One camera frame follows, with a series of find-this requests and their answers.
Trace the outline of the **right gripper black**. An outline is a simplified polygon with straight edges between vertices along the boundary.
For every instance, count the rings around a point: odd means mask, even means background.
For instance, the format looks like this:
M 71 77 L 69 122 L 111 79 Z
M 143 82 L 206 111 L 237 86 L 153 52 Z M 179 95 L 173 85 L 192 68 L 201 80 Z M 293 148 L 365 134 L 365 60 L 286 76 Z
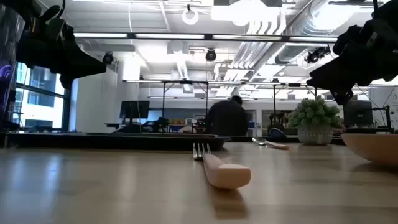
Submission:
M 353 96 L 355 84 L 390 81 L 398 76 L 398 0 L 375 7 L 372 18 L 363 26 L 353 25 L 341 34 L 333 47 L 338 55 L 310 72 L 307 85 L 331 89 L 338 105 Z

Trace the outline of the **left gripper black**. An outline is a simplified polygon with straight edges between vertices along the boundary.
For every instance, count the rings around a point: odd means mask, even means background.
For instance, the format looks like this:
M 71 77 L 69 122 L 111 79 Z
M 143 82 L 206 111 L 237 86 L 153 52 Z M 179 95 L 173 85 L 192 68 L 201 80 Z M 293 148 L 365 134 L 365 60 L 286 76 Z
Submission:
M 74 28 L 61 18 L 65 8 L 62 0 L 41 13 L 38 0 L 15 0 L 15 10 L 25 21 L 17 60 L 60 74 L 62 86 L 70 89 L 74 79 L 104 73 L 107 66 L 78 46 Z

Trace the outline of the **orange bowl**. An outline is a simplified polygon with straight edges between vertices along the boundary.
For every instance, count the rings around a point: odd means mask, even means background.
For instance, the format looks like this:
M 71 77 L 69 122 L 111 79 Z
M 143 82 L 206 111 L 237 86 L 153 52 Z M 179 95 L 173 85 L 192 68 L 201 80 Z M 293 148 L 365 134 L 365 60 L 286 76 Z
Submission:
M 357 156 L 398 167 L 398 134 L 342 134 L 341 138 Z

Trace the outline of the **spoon with orange handle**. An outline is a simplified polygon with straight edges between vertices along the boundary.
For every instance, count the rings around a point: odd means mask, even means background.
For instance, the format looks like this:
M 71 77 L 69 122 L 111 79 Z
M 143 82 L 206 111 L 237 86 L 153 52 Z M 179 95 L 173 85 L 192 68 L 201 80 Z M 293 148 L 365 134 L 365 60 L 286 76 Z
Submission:
M 271 147 L 274 149 L 280 149 L 280 150 L 288 150 L 289 149 L 289 147 L 286 145 L 270 142 L 265 139 L 252 138 L 252 142 L 256 143 L 260 146 L 267 146 L 267 147 Z

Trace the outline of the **fork with orange handle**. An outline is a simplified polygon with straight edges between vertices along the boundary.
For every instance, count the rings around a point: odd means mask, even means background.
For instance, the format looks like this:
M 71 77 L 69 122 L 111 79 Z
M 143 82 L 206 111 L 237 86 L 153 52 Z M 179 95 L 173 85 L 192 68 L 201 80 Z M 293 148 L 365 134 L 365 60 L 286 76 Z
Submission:
M 202 161 L 208 182 L 219 189 L 237 189 L 250 183 L 250 168 L 228 164 L 211 153 L 210 145 L 193 143 L 193 159 Z

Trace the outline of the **black computer monitor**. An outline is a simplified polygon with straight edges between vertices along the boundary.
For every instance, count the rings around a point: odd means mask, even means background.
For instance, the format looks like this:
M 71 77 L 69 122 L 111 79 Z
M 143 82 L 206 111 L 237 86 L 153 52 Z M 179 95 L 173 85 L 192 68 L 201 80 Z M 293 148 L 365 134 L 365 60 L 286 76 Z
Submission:
M 373 108 L 370 101 L 350 100 L 343 106 L 344 124 L 373 124 Z
M 123 123 L 130 125 L 133 119 L 147 119 L 150 101 L 122 101 L 119 117 Z

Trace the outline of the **large window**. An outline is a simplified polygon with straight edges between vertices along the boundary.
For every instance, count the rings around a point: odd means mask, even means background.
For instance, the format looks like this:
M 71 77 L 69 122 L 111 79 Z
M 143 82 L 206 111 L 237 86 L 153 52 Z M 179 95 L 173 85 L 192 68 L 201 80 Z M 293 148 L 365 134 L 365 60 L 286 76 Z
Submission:
M 18 63 L 16 84 L 13 122 L 23 128 L 62 127 L 65 89 L 59 74 Z

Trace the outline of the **green potted plant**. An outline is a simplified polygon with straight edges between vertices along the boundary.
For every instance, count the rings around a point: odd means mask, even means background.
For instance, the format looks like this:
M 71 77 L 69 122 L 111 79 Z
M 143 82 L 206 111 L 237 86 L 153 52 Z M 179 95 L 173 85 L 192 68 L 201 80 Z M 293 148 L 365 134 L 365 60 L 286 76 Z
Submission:
M 321 96 L 304 98 L 289 114 L 288 126 L 297 128 L 302 144 L 325 146 L 331 143 L 333 130 L 341 128 L 339 113 L 339 107 L 327 105 Z

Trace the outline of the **person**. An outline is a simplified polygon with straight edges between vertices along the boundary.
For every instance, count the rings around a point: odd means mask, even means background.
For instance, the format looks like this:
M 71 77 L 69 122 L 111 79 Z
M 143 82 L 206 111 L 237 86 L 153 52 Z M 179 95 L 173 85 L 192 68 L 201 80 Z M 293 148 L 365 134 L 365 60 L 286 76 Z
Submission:
M 238 95 L 215 103 L 206 115 L 205 132 L 218 136 L 246 136 L 248 118 L 242 103 Z

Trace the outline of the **overhead light bar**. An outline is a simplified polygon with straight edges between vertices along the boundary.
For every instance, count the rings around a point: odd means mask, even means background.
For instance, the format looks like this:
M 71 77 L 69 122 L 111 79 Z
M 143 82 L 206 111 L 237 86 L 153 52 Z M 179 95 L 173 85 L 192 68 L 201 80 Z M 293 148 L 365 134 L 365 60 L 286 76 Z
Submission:
M 75 32 L 76 38 L 83 39 L 129 39 L 129 40 L 202 40 L 231 42 L 285 42 L 285 43 L 321 43 L 337 41 L 333 36 L 297 36 L 297 35 L 249 35 L 249 34 L 178 34 L 178 33 L 101 33 Z

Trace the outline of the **silver ventilation duct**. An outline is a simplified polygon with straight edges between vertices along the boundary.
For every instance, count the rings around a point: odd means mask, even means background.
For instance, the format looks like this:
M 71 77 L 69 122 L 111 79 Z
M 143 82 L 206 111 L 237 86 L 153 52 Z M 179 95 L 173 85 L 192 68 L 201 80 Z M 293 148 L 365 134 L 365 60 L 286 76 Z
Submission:
M 352 9 L 329 2 L 313 0 L 287 29 L 287 35 L 328 35 L 352 16 Z

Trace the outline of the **black metal station frame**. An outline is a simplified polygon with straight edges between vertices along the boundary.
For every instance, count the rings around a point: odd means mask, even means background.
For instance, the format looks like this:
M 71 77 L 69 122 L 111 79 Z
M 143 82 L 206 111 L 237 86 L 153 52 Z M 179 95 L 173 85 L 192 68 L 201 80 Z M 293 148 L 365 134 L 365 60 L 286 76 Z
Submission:
M 208 112 L 208 104 L 209 104 L 209 81 L 203 80 L 161 80 L 162 84 L 162 117 L 165 117 L 165 101 L 166 101 L 166 93 L 175 85 L 190 85 L 190 86 L 198 86 L 204 92 L 205 97 L 187 97 L 187 96 L 171 96 L 171 100 L 175 100 L 172 103 L 173 108 L 198 108 L 198 105 L 195 101 L 205 101 L 205 114 Z

